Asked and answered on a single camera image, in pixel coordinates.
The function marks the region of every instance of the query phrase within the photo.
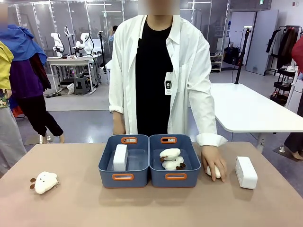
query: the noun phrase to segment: blue storage bin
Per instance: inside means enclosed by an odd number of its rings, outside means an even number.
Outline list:
[[[113,160],[118,144],[127,144],[126,171],[114,171]],[[147,136],[116,135],[108,139],[98,167],[106,188],[141,188],[147,184],[148,166]]]
[[[160,162],[160,153],[179,148],[186,165],[184,170],[166,171]],[[159,188],[195,187],[201,164],[190,137],[186,135],[153,135],[150,137],[150,168],[152,185]]]

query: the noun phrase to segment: white shirt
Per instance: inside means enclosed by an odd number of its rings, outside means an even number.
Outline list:
[[[140,15],[123,22],[114,39],[109,110],[124,114],[127,134],[138,133],[135,58],[146,18]],[[224,144],[227,140],[217,135],[214,99],[210,94],[209,43],[191,23],[174,16],[166,47],[173,65],[168,134],[187,133],[189,100],[200,133],[196,137],[198,144],[216,147]]]

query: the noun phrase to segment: bin handle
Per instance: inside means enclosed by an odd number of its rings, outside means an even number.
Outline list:
[[[166,180],[185,180],[187,174],[165,174]]]
[[[121,143],[124,143],[124,144],[133,144],[133,143],[137,143],[138,142],[138,139],[136,137],[123,137],[121,139]]]
[[[176,143],[177,142],[177,137],[162,137],[161,138],[161,143]]]
[[[134,175],[133,174],[113,174],[112,179],[114,181],[132,181],[134,179]]]

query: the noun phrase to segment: clothing tag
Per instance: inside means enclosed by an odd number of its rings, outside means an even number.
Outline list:
[[[172,73],[167,72],[165,76],[164,81],[164,88],[165,88],[165,95],[170,96],[171,95],[171,79],[172,79]]]

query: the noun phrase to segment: brown tabletop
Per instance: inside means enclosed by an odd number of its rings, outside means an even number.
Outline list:
[[[250,143],[220,147],[228,163],[226,183],[202,170],[195,188],[102,187],[98,163],[104,144],[40,144],[0,179],[1,227],[302,227],[303,201]],[[236,156],[250,157],[255,190],[242,189]],[[42,172],[61,185],[43,195],[30,190]]]

